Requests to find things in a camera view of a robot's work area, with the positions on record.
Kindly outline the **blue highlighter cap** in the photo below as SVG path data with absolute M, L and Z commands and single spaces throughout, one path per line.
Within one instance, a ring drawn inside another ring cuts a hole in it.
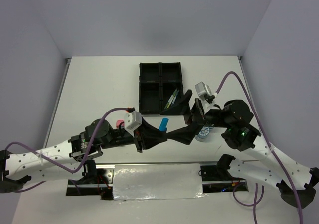
M 163 118 L 161 120 L 160 126 L 159 126 L 159 131 L 161 132 L 167 132 L 167 125 L 168 125 L 169 119 L 168 118 Z

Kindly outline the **green slim pen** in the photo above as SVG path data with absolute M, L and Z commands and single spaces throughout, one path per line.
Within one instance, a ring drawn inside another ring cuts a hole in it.
M 176 94 L 177 91 L 178 91 L 178 88 L 176 88 L 176 89 L 174 90 L 174 92 L 172 93 L 171 97 L 170 97 L 169 100 L 168 100 L 169 103 L 171 102 L 171 100 L 173 100 L 173 98 L 174 98 L 174 96 L 175 96 L 175 94 Z

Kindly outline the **blue slim pen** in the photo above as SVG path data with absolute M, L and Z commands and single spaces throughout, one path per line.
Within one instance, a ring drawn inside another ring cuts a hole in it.
M 176 98 L 177 98 L 177 96 L 178 96 L 178 93 L 179 93 L 179 89 L 176 89 L 171 104 L 174 104 L 174 102 L 175 102 L 175 100 L 176 100 Z

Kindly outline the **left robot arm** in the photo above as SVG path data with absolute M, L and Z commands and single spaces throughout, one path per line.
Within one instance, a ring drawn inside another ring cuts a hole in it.
M 0 152 L 0 191 L 25 192 L 25 185 L 36 187 L 63 178 L 79 178 L 91 184 L 98 177 L 94 159 L 102 156 L 104 149 L 131 144 L 138 152 L 150 149 L 167 141 L 167 123 L 164 118 L 155 128 L 143 118 L 127 114 L 117 129 L 105 119 L 97 119 L 79 135 L 45 149 L 33 150 L 16 142 L 26 152 L 14 154 L 7 148 Z

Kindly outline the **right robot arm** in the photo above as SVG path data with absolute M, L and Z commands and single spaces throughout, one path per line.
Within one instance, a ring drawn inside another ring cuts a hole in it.
M 169 132 L 168 139 L 189 145 L 205 126 L 224 128 L 221 134 L 227 146 L 263 164 L 262 168 L 247 164 L 237 157 L 223 154 L 216 165 L 222 180 L 242 178 L 266 184 L 278 190 L 281 199 L 296 208 L 305 208 L 315 197 L 319 182 L 318 168 L 306 167 L 271 144 L 260 128 L 250 124 L 255 117 L 243 100 L 230 100 L 220 107 L 218 93 L 197 90 L 198 98 L 187 114 L 188 126 Z

